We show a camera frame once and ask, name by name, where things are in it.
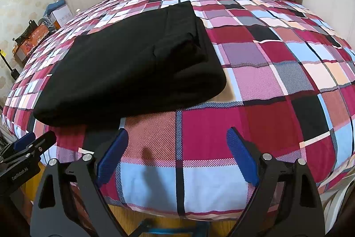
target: blue gripper pad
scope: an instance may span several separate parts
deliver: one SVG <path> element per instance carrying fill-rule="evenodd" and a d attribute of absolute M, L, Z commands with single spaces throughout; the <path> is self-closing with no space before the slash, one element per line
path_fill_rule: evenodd
<path fill-rule="evenodd" d="M 34 132 L 29 132 L 28 134 L 24 135 L 21 139 L 18 139 L 14 143 L 14 152 L 18 153 L 26 149 L 26 147 L 31 144 L 35 139 L 36 135 L 34 134 Z"/>
<path fill-rule="evenodd" d="M 246 182 L 256 187 L 259 184 L 257 163 L 233 128 L 227 131 L 227 144 Z"/>
<path fill-rule="evenodd" d="M 116 167 L 123 153 L 128 146 L 128 133 L 125 129 L 120 130 L 115 141 L 111 144 L 106 154 L 97 165 L 96 184 L 100 188 L 103 184 L 107 184 L 115 172 Z"/>

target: box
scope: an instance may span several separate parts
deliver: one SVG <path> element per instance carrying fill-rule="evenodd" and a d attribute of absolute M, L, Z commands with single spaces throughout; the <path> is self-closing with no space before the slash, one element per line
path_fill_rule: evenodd
<path fill-rule="evenodd" d="M 54 24 L 56 29 L 61 28 L 73 17 L 72 12 L 66 4 L 52 11 L 49 15 L 49 19 Z"/>
<path fill-rule="evenodd" d="M 25 58 L 33 48 L 35 48 L 47 36 L 47 34 L 49 34 L 48 28 L 44 24 L 40 24 L 21 44 L 15 45 L 12 53 L 24 64 Z"/>

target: plaid comforter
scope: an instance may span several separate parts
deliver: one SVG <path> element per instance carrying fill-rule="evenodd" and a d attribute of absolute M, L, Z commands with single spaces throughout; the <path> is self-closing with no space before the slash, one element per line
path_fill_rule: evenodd
<path fill-rule="evenodd" d="M 288 0 L 105 0 L 39 46 L 8 96 L 3 122 L 18 137 L 53 130 L 57 143 L 44 162 L 80 158 L 85 126 L 48 127 L 32 114 L 51 70 L 76 36 L 183 1 L 203 20 L 227 86 L 192 108 L 123 118 L 129 146 L 101 189 L 107 201 L 164 216 L 238 217 L 254 188 L 228 149 L 231 126 L 261 152 L 305 159 L 320 193 L 337 183 L 354 165 L 355 54 L 327 23 Z"/>

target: folded black towel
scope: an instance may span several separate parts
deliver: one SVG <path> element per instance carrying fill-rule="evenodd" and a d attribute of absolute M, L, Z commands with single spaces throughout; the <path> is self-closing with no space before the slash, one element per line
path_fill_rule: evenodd
<path fill-rule="evenodd" d="M 51 126 L 176 110 L 219 94 L 226 78 L 190 2 L 78 36 L 34 108 Z"/>

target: wall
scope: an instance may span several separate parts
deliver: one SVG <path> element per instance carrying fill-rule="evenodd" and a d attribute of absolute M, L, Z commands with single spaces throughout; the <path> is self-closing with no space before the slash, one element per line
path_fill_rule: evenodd
<path fill-rule="evenodd" d="M 13 38 L 19 37 L 30 19 L 38 20 L 44 10 L 54 0 L 0 0 L 0 49 L 7 53 L 6 59 L 11 67 L 21 72 L 21 66 L 15 61 L 12 49 Z M 0 59 L 0 104 L 4 105 L 6 97 L 14 83 L 10 70 Z"/>

